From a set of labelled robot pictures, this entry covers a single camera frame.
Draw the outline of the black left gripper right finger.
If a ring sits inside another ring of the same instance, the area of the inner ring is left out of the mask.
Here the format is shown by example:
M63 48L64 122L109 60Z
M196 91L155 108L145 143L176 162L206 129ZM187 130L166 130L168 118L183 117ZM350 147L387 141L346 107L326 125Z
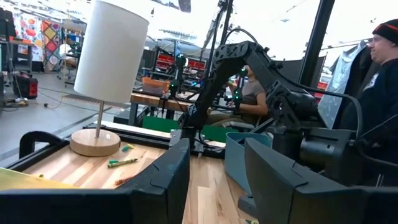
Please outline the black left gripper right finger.
M347 187L253 138L246 176L260 224L398 224L398 187Z

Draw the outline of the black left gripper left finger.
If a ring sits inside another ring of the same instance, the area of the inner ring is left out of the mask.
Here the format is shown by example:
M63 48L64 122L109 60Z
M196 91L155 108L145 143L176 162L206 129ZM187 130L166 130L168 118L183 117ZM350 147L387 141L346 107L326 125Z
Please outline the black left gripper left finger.
M182 139L116 189L0 191L0 224L181 224L190 179Z

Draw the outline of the orange crayon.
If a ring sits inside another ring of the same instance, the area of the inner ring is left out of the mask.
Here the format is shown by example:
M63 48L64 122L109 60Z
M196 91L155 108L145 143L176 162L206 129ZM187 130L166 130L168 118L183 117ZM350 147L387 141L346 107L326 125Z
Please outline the orange crayon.
M114 185L115 185L115 186L120 186L120 185L126 183L127 181L129 181L129 180L131 180L131 179L133 179L133 178L134 178L134 176L132 176L132 177L126 177L126 178L123 178L123 179L116 180L116 181L114 182Z

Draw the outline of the teal plastic bin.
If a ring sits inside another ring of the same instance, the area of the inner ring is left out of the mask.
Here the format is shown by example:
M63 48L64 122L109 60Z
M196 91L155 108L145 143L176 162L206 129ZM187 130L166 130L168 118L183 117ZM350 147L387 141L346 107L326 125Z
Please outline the teal plastic bin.
M272 137L268 134L230 132L226 134L224 170L248 194L251 189L246 177L244 161L244 140L254 138L260 143L272 147Z

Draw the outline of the yellow green crayon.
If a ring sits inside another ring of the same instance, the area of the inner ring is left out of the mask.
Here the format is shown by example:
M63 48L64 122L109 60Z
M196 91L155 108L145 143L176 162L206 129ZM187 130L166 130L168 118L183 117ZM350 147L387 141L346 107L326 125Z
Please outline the yellow green crayon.
M138 158L128 159L128 160L125 160L125 161L119 161L119 162L108 164L108 168L112 169L112 168L115 168L115 167L119 167L119 166L123 166L123 165L127 165L127 164L132 164L132 163L137 162L137 161L138 161Z

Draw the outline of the blue grey hanging cloth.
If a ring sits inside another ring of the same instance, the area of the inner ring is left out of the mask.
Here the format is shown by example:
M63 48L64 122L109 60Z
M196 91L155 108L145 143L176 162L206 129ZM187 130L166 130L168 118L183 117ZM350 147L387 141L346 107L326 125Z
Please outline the blue grey hanging cloth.
M365 41L361 41L357 46L343 51L335 63L335 68L332 72L332 78L328 83L326 91L333 93L344 94L351 71L351 66L356 56L367 46ZM342 98L330 95L323 95L319 104L318 111L327 128L332 128L338 110L340 108Z

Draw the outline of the green board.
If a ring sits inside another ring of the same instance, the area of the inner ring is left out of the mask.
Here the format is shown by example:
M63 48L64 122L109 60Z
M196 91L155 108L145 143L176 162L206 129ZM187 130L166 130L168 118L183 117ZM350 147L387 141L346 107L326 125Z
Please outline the green board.
M144 117L142 127L155 131L163 131L166 133L171 132L172 129L180 128L178 121L176 120L157 118L153 116ZM226 134L230 132L237 132L237 130L233 128L222 128L205 125L201 131L201 134L204 135L204 139L206 140L226 142Z

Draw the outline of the person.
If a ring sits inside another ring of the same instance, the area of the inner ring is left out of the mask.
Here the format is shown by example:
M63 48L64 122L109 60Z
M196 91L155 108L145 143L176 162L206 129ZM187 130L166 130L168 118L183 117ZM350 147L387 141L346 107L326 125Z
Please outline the person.
M207 125L221 127L224 123L230 121L255 125L262 118L268 117L269 109L266 104L266 91L251 68L245 65L244 69L247 71L248 81L243 85L243 97L239 109L235 114L211 114L211 108L208 108Z
M398 114L398 19L378 25L369 48L380 67L359 97L365 131Z

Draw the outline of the wooden workbench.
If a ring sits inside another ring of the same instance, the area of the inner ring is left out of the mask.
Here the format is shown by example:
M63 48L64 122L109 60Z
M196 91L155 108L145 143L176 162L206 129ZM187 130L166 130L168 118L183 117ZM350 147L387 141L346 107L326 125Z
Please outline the wooden workbench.
M135 91L131 93L130 103L153 106L153 107L161 107L174 111L184 111L190 105L194 104L195 100L176 98L175 100L174 99L166 100L165 103L163 103L163 100L160 98L160 96L150 95L149 93L141 93Z

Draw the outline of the orange crate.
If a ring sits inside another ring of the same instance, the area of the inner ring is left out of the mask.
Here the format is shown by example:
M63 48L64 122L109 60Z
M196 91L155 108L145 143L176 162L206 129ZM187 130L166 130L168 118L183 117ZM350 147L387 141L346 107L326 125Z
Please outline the orange crate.
M150 77L142 78L142 90L146 92L161 95L169 90L169 86L169 81L154 80Z

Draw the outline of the red storage bins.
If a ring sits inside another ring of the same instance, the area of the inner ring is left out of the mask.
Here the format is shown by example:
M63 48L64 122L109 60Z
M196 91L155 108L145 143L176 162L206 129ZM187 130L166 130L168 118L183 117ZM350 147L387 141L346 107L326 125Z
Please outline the red storage bins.
M161 70L170 70L172 67L183 68L184 72L197 71L204 72L206 69L206 60L195 57L178 56L175 58L164 53L158 53L155 60L155 68Z

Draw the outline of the white shade wooden base lamp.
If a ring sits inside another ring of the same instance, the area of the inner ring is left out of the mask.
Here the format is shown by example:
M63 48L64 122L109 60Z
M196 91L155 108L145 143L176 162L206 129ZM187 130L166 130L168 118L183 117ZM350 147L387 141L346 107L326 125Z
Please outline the white shade wooden base lamp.
M136 81L149 21L123 0L96 0L86 27L74 90L99 100L97 126L72 134L70 148L88 157L111 156L121 139L101 128L105 102L127 103Z

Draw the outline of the red and black box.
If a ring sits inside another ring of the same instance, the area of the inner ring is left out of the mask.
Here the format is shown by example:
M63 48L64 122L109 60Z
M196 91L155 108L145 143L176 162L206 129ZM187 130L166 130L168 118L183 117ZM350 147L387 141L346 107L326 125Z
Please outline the red and black box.
M27 98L33 100L37 98L38 94L38 80L34 78L30 73L21 72L15 74L13 81L14 94L21 98Z

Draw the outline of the colourful quilt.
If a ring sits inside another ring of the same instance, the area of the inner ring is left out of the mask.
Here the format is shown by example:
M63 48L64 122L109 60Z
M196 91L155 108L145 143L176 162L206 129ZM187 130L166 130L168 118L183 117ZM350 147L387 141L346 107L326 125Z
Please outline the colourful quilt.
M13 14L16 37L34 44L32 47L32 70L53 72L61 61L59 47L62 44L62 28L31 14Z

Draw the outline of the black rig post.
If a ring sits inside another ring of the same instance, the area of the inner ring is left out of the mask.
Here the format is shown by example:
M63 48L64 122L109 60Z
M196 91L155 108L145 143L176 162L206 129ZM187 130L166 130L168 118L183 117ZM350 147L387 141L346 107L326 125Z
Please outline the black rig post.
M311 85L334 3L335 0L320 0L300 71L299 83L302 85Z

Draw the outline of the black frame clamp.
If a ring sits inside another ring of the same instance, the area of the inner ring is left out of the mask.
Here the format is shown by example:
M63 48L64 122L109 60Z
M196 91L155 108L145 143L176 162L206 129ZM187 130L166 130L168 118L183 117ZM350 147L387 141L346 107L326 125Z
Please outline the black frame clamp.
M22 159L35 151L37 142L47 143L50 147L68 145L69 141L45 131L31 131L25 133L19 141L19 158Z

